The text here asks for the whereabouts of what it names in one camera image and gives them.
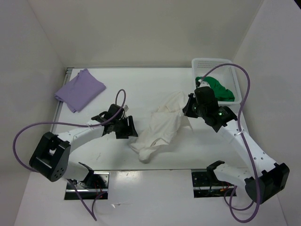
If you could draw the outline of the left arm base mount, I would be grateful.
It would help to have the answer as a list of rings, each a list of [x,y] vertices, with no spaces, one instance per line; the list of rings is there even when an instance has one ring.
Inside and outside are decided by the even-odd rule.
[[[72,179],[71,182],[67,182],[64,200],[79,200],[74,188],[83,200],[94,200],[97,196],[100,196],[100,200],[107,200],[109,178],[109,171],[95,171],[93,180],[88,185]]]

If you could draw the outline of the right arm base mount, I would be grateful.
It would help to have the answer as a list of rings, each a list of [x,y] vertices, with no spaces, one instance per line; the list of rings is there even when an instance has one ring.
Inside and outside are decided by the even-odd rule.
[[[211,182],[205,169],[192,170],[191,177],[194,198],[230,196],[234,188],[229,182]]]

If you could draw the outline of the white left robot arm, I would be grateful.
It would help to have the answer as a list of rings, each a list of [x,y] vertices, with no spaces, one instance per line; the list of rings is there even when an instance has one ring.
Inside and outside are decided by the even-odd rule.
[[[89,188],[95,180],[95,171],[84,163],[69,160],[70,154],[84,144],[115,133],[117,139],[137,137],[133,117],[126,110],[112,104],[88,121],[84,127],[53,134],[45,133],[40,139],[29,165],[51,182],[60,178],[76,180],[83,188]]]

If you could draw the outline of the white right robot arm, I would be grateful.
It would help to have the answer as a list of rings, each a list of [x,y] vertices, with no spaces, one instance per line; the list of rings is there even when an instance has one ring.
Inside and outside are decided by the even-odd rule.
[[[250,199],[259,204],[284,189],[290,172],[288,166],[269,157],[244,128],[239,127],[236,114],[229,107],[218,104],[210,87],[197,88],[188,97],[182,110],[184,115],[202,118],[232,146],[247,166],[239,169],[224,161],[216,161],[206,168],[209,184],[229,182],[245,189]]]

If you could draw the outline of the white t shirt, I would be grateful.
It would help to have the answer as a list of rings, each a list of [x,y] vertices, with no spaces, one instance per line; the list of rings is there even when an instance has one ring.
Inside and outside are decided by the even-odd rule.
[[[130,144],[140,162],[148,163],[158,149],[172,142],[179,129],[192,128],[188,117],[183,113],[187,102],[188,97],[182,91],[172,92],[151,113],[146,129]]]

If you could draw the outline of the purple t shirt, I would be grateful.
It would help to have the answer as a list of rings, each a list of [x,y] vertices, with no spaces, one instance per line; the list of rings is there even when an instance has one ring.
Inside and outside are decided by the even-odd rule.
[[[83,110],[95,97],[105,91],[106,86],[97,80],[88,69],[80,72],[63,85],[54,97],[67,104],[72,113]]]

